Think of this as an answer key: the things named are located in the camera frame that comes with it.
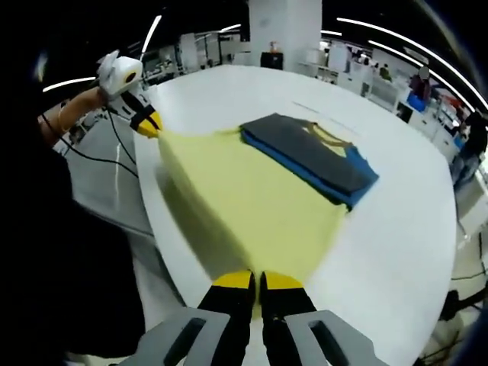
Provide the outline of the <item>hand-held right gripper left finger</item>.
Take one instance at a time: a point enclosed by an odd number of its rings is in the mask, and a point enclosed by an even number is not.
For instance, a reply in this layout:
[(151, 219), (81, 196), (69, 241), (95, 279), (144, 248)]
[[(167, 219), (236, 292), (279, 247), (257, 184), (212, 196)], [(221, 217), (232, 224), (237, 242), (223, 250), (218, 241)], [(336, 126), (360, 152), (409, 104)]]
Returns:
[(216, 279), (196, 308), (181, 308), (148, 331), (130, 365), (241, 365), (250, 338), (255, 277), (237, 271)]

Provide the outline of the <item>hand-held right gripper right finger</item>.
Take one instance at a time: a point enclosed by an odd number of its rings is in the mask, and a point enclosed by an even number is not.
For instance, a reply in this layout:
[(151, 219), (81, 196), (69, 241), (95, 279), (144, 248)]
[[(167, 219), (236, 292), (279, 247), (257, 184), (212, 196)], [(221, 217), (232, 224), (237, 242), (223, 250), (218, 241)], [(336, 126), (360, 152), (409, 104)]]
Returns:
[(317, 310), (296, 279), (260, 278), (262, 339), (271, 365), (384, 365), (373, 342), (330, 310)]

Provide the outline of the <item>person's left hand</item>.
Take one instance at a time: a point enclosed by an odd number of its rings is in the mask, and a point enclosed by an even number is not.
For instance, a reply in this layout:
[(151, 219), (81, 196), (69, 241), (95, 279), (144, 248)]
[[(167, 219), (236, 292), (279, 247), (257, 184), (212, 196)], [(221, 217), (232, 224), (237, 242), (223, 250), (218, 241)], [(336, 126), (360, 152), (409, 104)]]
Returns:
[(83, 115), (106, 105), (106, 94), (100, 87), (90, 88), (69, 101), (59, 112), (58, 122), (63, 131), (71, 129)]

